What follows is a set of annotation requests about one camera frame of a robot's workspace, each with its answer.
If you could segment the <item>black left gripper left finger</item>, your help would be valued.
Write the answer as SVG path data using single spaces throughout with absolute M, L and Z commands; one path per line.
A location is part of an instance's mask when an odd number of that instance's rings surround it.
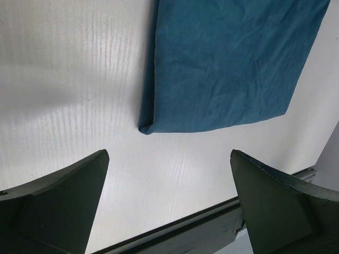
M 84 253 L 108 166 L 103 149 L 1 191 L 1 253 Z

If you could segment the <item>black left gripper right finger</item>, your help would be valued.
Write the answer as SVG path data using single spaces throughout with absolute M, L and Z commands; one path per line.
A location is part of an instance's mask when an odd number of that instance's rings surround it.
M 338 253 L 338 192 L 240 150 L 230 165 L 254 253 Z

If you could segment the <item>dark blue t-shirt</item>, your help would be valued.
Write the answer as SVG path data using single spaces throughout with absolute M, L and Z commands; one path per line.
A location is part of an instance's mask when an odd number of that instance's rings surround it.
M 286 113 L 329 1 L 157 1 L 138 129 L 205 132 Z

